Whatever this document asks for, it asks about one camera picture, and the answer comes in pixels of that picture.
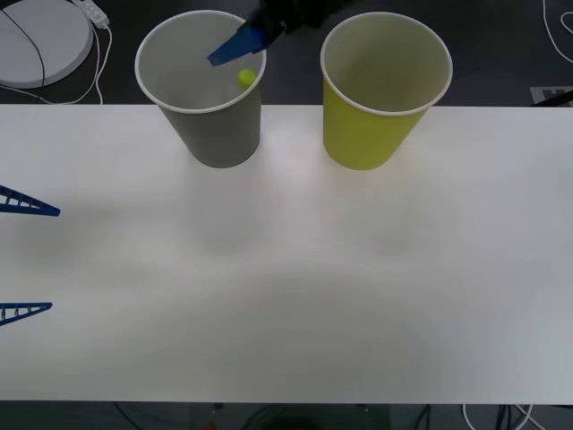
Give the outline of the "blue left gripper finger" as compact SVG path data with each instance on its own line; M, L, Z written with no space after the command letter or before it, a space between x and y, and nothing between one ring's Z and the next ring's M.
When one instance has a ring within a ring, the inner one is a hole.
M61 210L55 206L4 185L0 186L0 194L0 211L2 213L20 213L48 217L58 217L61 213Z
M0 325L5 326L9 323L15 323L22 319L41 314L52 308L51 302L33 302L33 303L1 303L1 321Z

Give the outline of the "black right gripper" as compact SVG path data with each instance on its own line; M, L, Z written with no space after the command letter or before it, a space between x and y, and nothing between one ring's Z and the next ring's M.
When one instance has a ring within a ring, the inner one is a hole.
M334 12L335 2L329 0L260 1L232 39L209 54L207 59L212 66L220 66L256 54L271 45L284 31L294 31L303 26L318 29Z

